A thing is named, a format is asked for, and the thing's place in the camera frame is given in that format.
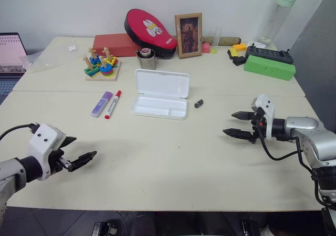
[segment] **cartoon print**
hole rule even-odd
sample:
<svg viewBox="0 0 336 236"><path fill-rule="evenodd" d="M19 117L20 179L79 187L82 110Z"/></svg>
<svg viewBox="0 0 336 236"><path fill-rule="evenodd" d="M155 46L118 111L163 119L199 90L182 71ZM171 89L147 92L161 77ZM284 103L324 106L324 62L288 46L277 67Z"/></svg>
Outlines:
<svg viewBox="0 0 336 236"><path fill-rule="evenodd" d="M150 34L151 36L155 37L157 34L161 35L163 33L162 29L160 29L154 22L150 21L149 19L145 19L143 23L146 26L148 34Z"/></svg>

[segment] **red box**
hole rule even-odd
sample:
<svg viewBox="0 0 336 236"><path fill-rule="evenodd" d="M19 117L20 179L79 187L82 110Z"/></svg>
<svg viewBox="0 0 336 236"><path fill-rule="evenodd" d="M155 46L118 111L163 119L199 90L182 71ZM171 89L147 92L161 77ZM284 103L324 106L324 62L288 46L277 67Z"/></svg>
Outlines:
<svg viewBox="0 0 336 236"><path fill-rule="evenodd" d="M94 37L93 49L97 55L106 56L102 51L104 47L109 48L112 56L136 56L135 51L140 49L127 34L96 35Z"/></svg>

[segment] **clear water bottle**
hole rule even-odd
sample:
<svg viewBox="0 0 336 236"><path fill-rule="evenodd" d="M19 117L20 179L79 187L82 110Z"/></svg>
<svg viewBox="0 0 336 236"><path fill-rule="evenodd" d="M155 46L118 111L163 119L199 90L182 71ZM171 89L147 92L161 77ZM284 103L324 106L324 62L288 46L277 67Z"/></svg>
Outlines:
<svg viewBox="0 0 336 236"><path fill-rule="evenodd" d="M267 46L273 42L295 1L296 0L277 0L278 6L271 14L265 29L258 39L259 42Z"/></svg>

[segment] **framed picture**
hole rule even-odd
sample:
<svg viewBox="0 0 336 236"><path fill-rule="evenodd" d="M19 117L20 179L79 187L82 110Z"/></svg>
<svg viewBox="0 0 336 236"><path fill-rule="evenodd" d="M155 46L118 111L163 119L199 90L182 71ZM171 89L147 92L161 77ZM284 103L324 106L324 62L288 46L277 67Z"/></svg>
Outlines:
<svg viewBox="0 0 336 236"><path fill-rule="evenodd" d="M202 54L202 13L175 15L179 58Z"/></svg>

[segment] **laptop screen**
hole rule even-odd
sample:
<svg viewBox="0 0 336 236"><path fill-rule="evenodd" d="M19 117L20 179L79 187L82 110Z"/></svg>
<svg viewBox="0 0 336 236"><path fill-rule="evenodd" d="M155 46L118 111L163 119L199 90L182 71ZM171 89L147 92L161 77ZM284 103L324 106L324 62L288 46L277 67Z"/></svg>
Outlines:
<svg viewBox="0 0 336 236"><path fill-rule="evenodd" d="M20 57L26 55L18 33L0 33L0 73L24 72Z"/></svg>

